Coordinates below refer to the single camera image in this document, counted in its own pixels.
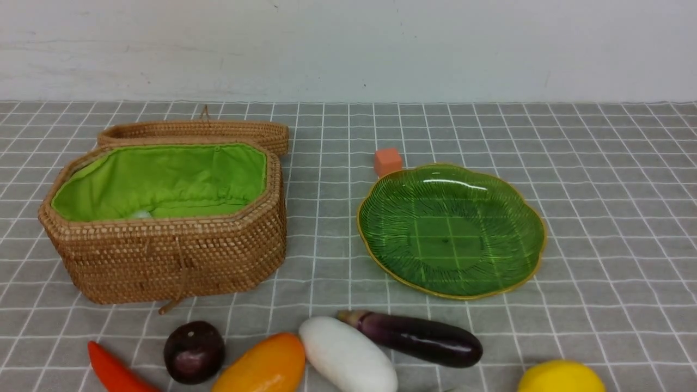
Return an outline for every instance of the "woven rattan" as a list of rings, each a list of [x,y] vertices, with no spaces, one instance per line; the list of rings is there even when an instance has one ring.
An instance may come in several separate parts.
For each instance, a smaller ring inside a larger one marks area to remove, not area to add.
[[[38,218],[85,297],[100,304],[169,300],[164,313],[187,297],[252,289],[281,265],[283,178],[279,158],[268,148],[243,138],[191,135],[130,139],[129,145],[223,142],[249,144],[267,157],[266,189],[231,215],[70,222],[51,207],[56,192],[77,170],[118,147],[102,145],[60,171]]]
[[[227,137],[249,140],[282,156],[288,153],[288,126],[269,121],[152,121],[113,126],[97,136],[98,146],[130,146],[143,140],[158,143],[175,137]]]

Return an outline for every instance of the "orange cube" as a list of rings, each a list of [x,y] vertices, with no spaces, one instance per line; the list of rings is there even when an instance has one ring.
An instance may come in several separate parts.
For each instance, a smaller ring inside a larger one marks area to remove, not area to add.
[[[395,148],[375,151],[375,163],[373,165],[378,177],[401,170],[401,156]]]

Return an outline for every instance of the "white radish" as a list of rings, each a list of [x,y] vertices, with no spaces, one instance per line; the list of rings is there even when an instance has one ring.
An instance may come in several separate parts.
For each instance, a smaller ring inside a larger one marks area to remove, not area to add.
[[[311,317],[298,335],[307,360],[342,392],[397,392],[392,362],[357,329],[334,317]]]

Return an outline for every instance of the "dark purple plum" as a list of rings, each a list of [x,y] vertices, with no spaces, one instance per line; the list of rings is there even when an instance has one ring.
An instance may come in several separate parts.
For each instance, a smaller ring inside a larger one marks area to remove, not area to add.
[[[205,321],[180,326],[164,344],[164,365],[174,381],[181,384],[205,382],[220,370],[224,360],[225,341]]]
[[[469,368],[482,358],[482,343],[457,326],[368,310],[342,310],[337,318],[380,346],[449,368]]]

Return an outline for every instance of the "lemon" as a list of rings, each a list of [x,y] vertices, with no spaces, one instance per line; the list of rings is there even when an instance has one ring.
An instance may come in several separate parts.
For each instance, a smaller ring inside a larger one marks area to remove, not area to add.
[[[528,369],[518,392],[605,392],[600,377],[582,363],[557,360]]]

